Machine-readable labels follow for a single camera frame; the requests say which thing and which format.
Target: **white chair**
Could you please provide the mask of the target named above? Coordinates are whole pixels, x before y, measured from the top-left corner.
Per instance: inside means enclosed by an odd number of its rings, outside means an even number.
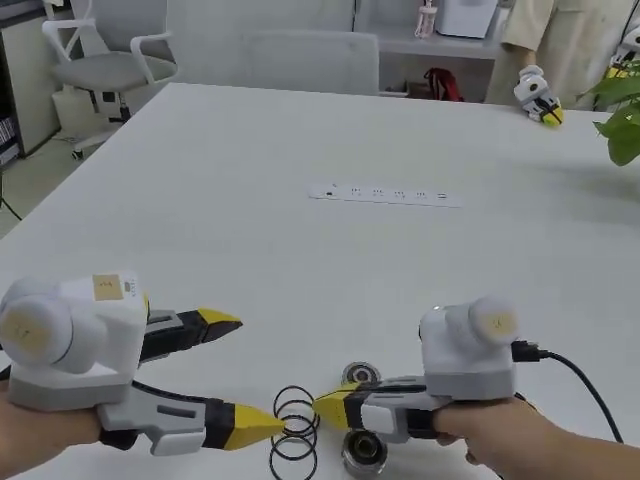
[[[378,95],[375,35],[312,30],[264,30],[243,39],[247,87]]]
[[[117,94],[121,118],[131,118],[125,94],[145,85],[169,82],[179,69],[173,59],[166,29],[167,0],[90,0],[83,19],[44,22],[42,30],[62,59],[53,74],[65,85],[82,90]],[[76,29],[63,45],[60,30]],[[70,58],[83,29],[94,29],[105,44],[105,53]],[[74,157],[83,149],[105,142],[115,129],[74,145]]]

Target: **chair armrest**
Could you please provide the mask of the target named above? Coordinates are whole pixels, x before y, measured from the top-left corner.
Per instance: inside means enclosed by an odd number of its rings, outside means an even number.
[[[134,37],[131,39],[131,54],[135,58],[138,67],[140,67],[140,70],[142,70],[142,73],[144,73],[144,76],[147,79],[149,85],[157,83],[157,80],[153,77],[153,72],[151,72],[149,64],[144,58],[144,54],[142,53],[142,44],[147,42],[167,41],[172,36],[173,33],[164,32],[158,35],[145,35],[142,37]]]
[[[96,29],[96,21],[92,18],[85,18],[80,20],[47,20],[42,24],[42,33],[44,33],[51,46],[55,48],[56,52],[58,53],[58,55],[60,55],[61,58],[67,61],[71,61],[69,54],[71,53],[71,49],[78,41],[78,38],[80,38],[80,36],[74,34],[65,47],[62,44],[59,32],[60,30],[66,30],[69,28],[77,28],[79,31],[80,29],[85,27]]]

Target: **shelf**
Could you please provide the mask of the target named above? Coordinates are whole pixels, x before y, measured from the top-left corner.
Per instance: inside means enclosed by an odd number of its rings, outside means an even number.
[[[500,48],[494,38],[483,40],[444,37],[434,33],[426,39],[414,36],[414,28],[403,26],[369,25],[366,33],[378,37],[381,52],[434,57],[475,58],[495,60]]]

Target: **metal bearing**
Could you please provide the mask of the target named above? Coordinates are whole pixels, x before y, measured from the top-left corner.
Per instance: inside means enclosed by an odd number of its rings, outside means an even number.
[[[353,382],[379,382],[382,380],[380,371],[367,362],[353,362],[342,372],[342,384]]]
[[[370,479],[382,473],[387,463],[387,445],[375,434],[354,430],[344,438],[342,459],[344,467],[354,478]]]

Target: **white table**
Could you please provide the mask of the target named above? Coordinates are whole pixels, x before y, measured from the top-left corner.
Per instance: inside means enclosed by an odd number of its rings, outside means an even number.
[[[353,360],[419,373],[428,308],[499,294],[640,445],[640,176],[609,163],[593,119],[569,112],[552,131],[490,106],[170,85],[0,242],[0,290],[133,268],[155,308],[234,313],[242,330],[138,378],[264,409],[290,383],[329,391]],[[444,190],[464,207],[308,199],[318,182]],[[520,373],[553,420],[610,438],[564,367]],[[341,438],[324,429],[318,480],[346,478]],[[267,446],[175,458],[142,440],[129,454],[92,446],[24,478],[266,480]],[[384,478],[495,478],[461,448],[394,447]],[[280,467],[298,479],[308,464]]]

